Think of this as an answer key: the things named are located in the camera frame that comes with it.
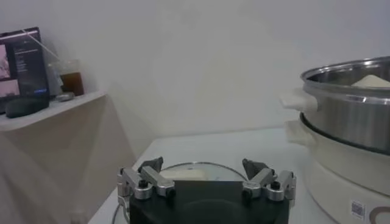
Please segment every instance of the brown liquid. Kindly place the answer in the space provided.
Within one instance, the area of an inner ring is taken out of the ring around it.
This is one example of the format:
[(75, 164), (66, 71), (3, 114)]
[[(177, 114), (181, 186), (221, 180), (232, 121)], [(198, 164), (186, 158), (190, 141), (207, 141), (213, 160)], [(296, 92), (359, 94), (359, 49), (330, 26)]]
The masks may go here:
[(84, 94), (83, 81), (79, 72), (61, 75), (61, 80), (63, 82), (63, 86), (61, 86), (63, 92), (73, 92), (75, 96)]

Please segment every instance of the white pot handle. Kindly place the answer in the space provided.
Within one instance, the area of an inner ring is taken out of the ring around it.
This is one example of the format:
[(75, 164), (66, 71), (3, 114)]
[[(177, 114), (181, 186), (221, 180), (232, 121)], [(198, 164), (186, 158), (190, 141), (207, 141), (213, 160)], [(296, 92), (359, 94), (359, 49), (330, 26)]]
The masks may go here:
[(318, 109), (317, 99), (300, 88), (281, 94), (279, 99), (286, 109), (300, 112), (314, 112)]
[(317, 143), (313, 135), (302, 126), (300, 121), (286, 121), (285, 130), (288, 142), (303, 145), (309, 149), (313, 149)]

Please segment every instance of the white shelf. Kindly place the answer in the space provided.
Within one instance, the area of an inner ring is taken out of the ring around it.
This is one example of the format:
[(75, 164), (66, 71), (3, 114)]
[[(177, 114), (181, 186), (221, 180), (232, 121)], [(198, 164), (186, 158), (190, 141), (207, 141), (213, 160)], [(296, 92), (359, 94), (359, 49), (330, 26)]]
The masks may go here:
[(24, 117), (7, 118), (5, 115), (2, 115), (0, 116), (0, 131), (11, 131), (23, 128), (25, 126), (37, 123), (39, 121), (45, 120), (46, 118), (53, 117), (64, 111), (101, 98), (105, 95), (106, 93), (103, 91), (96, 91), (75, 97), (73, 100), (67, 102), (52, 101), (50, 102), (50, 106), (46, 109)]

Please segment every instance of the white table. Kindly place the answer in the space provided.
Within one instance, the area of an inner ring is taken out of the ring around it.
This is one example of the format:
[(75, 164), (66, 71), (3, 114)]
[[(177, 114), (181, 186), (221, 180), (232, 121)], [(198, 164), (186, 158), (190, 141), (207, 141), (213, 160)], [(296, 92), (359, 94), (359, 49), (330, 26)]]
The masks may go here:
[[(145, 160), (164, 157), (164, 167), (191, 161), (208, 161), (229, 166), (243, 174), (243, 158), (266, 163), (277, 173), (291, 170), (297, 176), (296, 204), (291, 210), (290, 224), (335, 223), (311, 198), (303, 184), (308, 150), (290, 144), (283, 128), (241, 131), (214, 135), (156, 139), (142, 154), (133, 168)], [(88, 224), (111, 223), (118, 205), (116, 189)]]

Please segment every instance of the white label sticker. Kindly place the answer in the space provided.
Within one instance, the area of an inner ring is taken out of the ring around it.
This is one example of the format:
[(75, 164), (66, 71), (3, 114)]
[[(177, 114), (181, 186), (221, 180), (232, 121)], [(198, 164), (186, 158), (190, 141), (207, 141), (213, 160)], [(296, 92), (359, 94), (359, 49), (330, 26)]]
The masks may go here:
[(356, 217), (362, 221), (364, 221), (364, 219), (366, 217), (365, 205), (358, 202), (358, 201), (355, 201), (355, 200), (351, 200), (350, 212), (351, 212), (351, 215), (353, 215), (354, 217)]

